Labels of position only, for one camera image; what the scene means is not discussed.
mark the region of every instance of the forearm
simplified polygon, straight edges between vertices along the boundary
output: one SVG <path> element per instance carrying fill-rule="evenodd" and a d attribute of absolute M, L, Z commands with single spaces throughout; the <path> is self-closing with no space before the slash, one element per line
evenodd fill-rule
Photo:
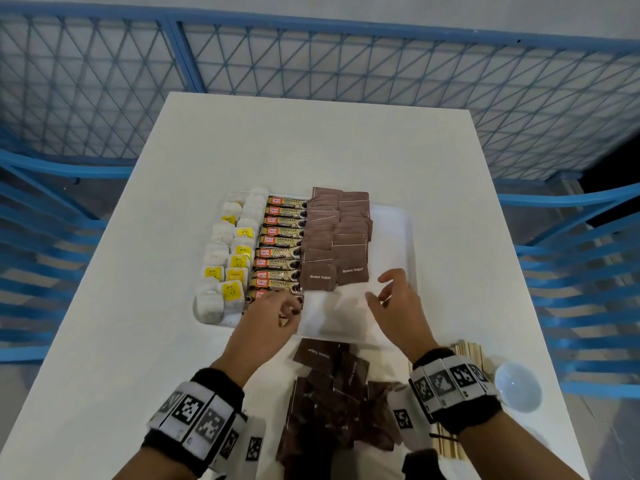
<path fill-rule="evenodd" d="M 458 439 L 483 480 L 581 479 L 503 411 Z"/>
<path fill-rule="evenodd" d="M 195 480 L 196 476 L 177 461 L 152 448 L 140 448 L 113 480 Z"/>

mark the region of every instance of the gray floor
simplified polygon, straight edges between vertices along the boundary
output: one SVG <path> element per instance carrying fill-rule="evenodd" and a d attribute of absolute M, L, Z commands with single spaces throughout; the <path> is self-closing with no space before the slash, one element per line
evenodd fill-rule
<path fill-rule="evenodd" d="M 63 178 L 51 184 L 76 198 L 100 216 L 115 207 L 124 188 L 119 181 L 80 181 L 72 185 Z M 526 188 L 498 185 L 498 193 L 551 194 L 546 187 Z M 503 209 L 514 243 L 528 241 L 560 220 L 554 210 L 505 207 Z M 38 366 L 0 366 L 0 449 L 33 384 Z M 640 479 L 640 401 L 606 401 L 565 397 L 582 453 L 593 480 Z"/>

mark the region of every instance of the small bowl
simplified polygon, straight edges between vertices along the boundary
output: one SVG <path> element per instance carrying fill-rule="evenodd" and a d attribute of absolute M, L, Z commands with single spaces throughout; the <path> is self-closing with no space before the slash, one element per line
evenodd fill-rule
<path fill-rule="evenodd" d="M 532 371 L 515 362 L 505 362 L 495 371 L 495 387 L 508 407 L 530 413 L 542 403 L 542 387 Z"/>

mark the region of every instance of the blue chair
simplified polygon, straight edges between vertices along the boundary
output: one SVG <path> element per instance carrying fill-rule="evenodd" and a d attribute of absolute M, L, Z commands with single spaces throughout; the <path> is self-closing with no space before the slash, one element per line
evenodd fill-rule
<path fill-rule="evenodd" d="M 36 174 L 126 179 L 133 168 L 60 164 L 5 150 L 0 150 L 0 167 L 12 174 L 11 182 L 0 181 L 0 291 L 20 296 L 0 303 L 2 323 L 11 323 L 11 328 L 0 327 L 0 363 L 38 363 L 49 350 L 107 222 Z M 26 278 L 13 277 L 16 271 Z M 51 286 L 30 283 L 43 277 L 52 278 Z M 31 301 L 38 306 L 31 306 Z"/>
<path fill-rule="evenodd" d="M 564 392 L 640 398 L 640 384 L 620 383 L 634 382 L 630 378 L 640 372 L 640 360 L 633 354 L 624 360 L 578 357 L 584 351 L 602 350 L 603 356 L 612 355 L 613 350 L 633 353 L 640 349 L 636 327 L 640 322 L 640 283 L 633 276 L 640 270 L 640 212 L 596 228 L 587 223 L 638 196 L 640 184 L 584 195 L 498 195 L 502 205 L 577 207 L 572 216 L 515 247 Z M 536 272 L 546 276 L 532 276 Z M 564 296 L 549 297 L 554 294 Z M 608 326 L 614 326 L 617 333 L 580 336 L 585 327 Z M 584 373 L 589 374 L 587 380 L 567 379 Z"/>

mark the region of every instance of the table top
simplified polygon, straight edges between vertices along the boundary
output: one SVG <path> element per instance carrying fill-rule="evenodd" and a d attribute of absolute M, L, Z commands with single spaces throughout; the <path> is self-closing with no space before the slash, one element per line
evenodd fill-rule
<path fill-rule="evenodd" d="M 196 274 L 224 195 L 256 185 L 364 190 L 405 209 L 436 339 L 528 366 L 542 405 L 509 414 L 588 478 L 467 111 L 173 93 L 0 455 L 4 480 L 110 479 L 174 387 L 220 354 L 231 330 L 193 318 Z M 290 361 L 296 345 L 245 387 L 245 409 L 268 423 L 262 479 L 281 475 L 275 450 L 302 369 Z M 407 379 L 397 350 L 362 355 L 370 379 Z M 358 462 L 371 465 L 369 478 L 402 478 L 403 454 L 363 447 Z M 477 477 L 466 462 L 442 469 L 449 480 Z"/>

